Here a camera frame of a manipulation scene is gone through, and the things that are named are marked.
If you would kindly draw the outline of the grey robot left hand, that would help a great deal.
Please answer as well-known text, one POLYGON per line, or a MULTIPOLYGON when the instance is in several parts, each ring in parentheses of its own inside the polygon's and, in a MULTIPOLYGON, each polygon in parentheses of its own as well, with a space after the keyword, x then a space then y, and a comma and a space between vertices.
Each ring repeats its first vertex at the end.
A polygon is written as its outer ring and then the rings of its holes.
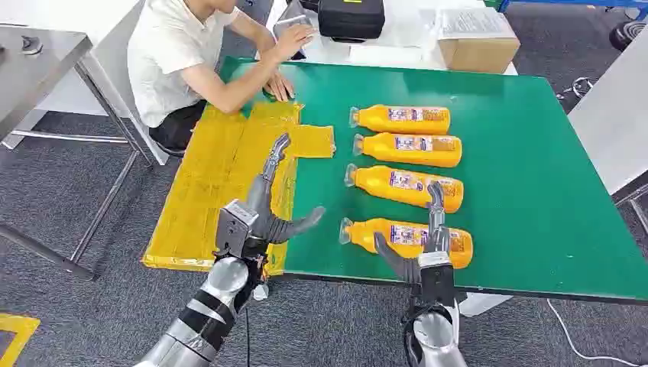
POLYGON ((285 158, 284 151, 289 145, 288 133, 283 133, 275 140, 262 172, 253 180, 248 191, 247 204, 258 214, 251 233, 254 237, 272 244, 283 243, 314 227, 326 212, 323 206, 318 206, 306 217, 285 220, 271 210, 271 188, 279 163, 285 158))

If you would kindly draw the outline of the person's right hand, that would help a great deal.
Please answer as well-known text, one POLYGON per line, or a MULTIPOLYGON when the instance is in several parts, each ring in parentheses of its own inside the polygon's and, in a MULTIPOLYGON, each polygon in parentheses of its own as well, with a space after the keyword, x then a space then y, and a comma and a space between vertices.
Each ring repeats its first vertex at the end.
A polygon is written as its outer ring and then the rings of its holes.
POLYGON ((263 87, 267 98, 278 102, 289 102, 295 97, 293 84, 280 72, 276 72, 263 87))

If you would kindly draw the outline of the person's left hand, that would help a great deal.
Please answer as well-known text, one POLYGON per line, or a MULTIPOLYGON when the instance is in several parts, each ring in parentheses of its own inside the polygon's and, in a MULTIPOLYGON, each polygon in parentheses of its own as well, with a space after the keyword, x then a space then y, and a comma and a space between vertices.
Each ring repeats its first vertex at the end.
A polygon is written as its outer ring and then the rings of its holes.
POLYGON ((311 25, 296 24, 288 27, 279 36, 273 50, 273 58, 279 63, 290 60, 304 45, 314 37, 316 30, 311 25))

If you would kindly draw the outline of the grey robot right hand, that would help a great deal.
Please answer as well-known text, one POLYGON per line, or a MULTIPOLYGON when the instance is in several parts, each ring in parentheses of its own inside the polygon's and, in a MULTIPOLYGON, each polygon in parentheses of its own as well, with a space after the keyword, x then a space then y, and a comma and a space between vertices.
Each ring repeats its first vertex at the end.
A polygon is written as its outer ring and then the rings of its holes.
POLYGON ((427 186, 431 196, 428 203, 429 225, 428 237, 423 242, 423 252, 416 258, 404 258, 398 255, 388 244, 385 237, 374 233, 374 247, 377 253, 389 264, 396 275, 408 284, 420 284, 422 279, 445 277, 453 271, 450 261, 449 228, 445 226, 443 192, 438 182, 427 186))

